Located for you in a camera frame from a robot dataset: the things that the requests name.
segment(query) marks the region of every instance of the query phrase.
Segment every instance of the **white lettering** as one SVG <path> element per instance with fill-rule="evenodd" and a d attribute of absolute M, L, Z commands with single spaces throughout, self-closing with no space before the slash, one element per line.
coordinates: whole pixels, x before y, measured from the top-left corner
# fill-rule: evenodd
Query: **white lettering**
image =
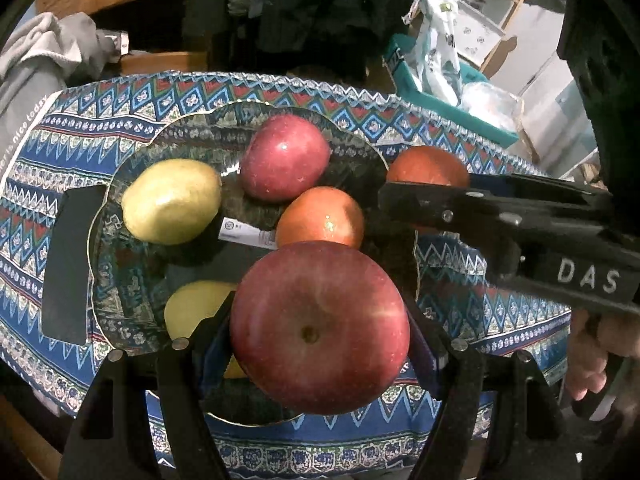
<path fill-rule="evenodd" d="M 616 287 L 618 286 L 618 284 L 616 283 L 616 280 L 614 280 L 613 278 L 619 278 L 619 277 L 620 277 L 620 273 L 616 269 L 611 269 L 607 273 L 607 281 L 609 282 L 609 285 L 603 285 L 602 290 L 604 290 L 607 294 L 614 293 L 616 291 Z"/>
<path fill-rule="evenodd" d="M 591 289 L 596 288 L 596 269 L 594 266 L 589 267 L 589 270 L 585 273 L 585 275 L 580 280 L 580 286 L 584 286 L 587 283 L 591 285 Z"/>
<path fill-rule="evenodd" d="M 570 266 L 569 274 L 564 275 L 564 268 Z M 568 258 L 563 258 L 558 270 L 558 283 L 569 283 L 574 278 L 575 264 Z"/>

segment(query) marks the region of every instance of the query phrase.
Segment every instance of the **white plastic bag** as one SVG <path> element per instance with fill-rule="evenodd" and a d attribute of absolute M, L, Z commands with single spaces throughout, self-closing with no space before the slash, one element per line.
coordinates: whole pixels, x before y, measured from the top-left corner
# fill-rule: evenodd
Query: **white plastic bag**
<path fill-rule="evenodd" d="M 415 47 L 406 60 L 415 68 L 418 90 L 456 106 L 462 94 L 453 27 L 458 0 L 414 0 L 402 20 L 408 25 L 418 10 L 424 20 Z"/>
<path fill-rule="evenodd" d="M 522 98 L 481 81 L 464 85 L 459 108 L 508 132 L 516 132 L 522 118 Z"/>

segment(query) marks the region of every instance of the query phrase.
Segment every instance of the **teal basket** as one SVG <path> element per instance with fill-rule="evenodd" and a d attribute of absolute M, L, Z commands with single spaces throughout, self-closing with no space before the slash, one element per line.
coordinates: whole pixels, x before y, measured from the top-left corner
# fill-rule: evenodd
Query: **teal basket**
<path fill-rule="evenodd" d="M 485 139 L 495 142 L 503 148 L 508 148 L 518 140 L 518 134 L 516 132 L 508 132 L 491 126 L 483 120 L 473 117 L 460 108 L 451 106 L 433 95 L 420 92 L 415 86 L 414 78 L 409 72 L 409 66 L 404 60 L 404 54 L 410 52 L 414 45 L 414 38 L 404 34 L 394 34 L 391 37 L 391 41 L 389 41 L 385 54 L 386 65 L 396 83 L 396 93 L 402 99 L 416 106 L 436 112 L 441 117 L 466 128 L 470 132 L 483 136 Z M 460 62 L 460 75 L 462 76 L 463 84 L 476 81 L 489 81 L 482 73 L 463 61 Z"/>

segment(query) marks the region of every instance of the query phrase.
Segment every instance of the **barcode label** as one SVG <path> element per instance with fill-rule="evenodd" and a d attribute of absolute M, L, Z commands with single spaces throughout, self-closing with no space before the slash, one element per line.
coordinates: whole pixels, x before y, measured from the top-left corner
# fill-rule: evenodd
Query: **barcode label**
<path fill-rule="evenodd" d="M 257 227 L 245 224 L 235 218 L 223 218 L 220 240 L 235 242 L 237 244 L 251 245 L 265 249 L 277 249 L 276 231 L 260 231 Z"/>

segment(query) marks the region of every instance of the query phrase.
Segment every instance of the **blue tablecloth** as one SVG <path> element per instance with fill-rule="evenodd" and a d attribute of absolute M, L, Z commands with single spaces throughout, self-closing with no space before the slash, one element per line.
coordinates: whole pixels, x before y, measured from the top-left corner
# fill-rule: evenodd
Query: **blue tablecloth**
<path fill-rule="evenodd" d="M 0 203 L 0 355 L 33 388 L 72 415 L 111 349 L 89 308 L 90 340 L 76 346 L 40 332 L 42 280 L 58 200 L 71 187 L 107 183 L 118 165 L 163 125 L 238 99 L 300 106 L 366 136 L 392 160 L 406 145 L 436 144 L 474 173 L 536 173 L 473 132 L 436 114 L 338 85 L 236 73 L 128 76 L 63 91 L 31 130 L 8 170 Z M 416 253 L 421 309 L 452 336 L 484 352 L 526 348 L 549 381 L 564 373 L 570 311 L 488 285 L 486 266 L 455 236 L 421 237 Z M 158 400 L 148 395 L 158 460 L 172 463 Z M 438 402 L 410 364 L 376 402 L 341 416 L 301 415 L 270 428 L 240 428 L 207 417 L 231 473 L 243 478 L 314 478 L 410 465 L 433 425 Z M 489 425 L 482 403 L 476 434 Z"/>

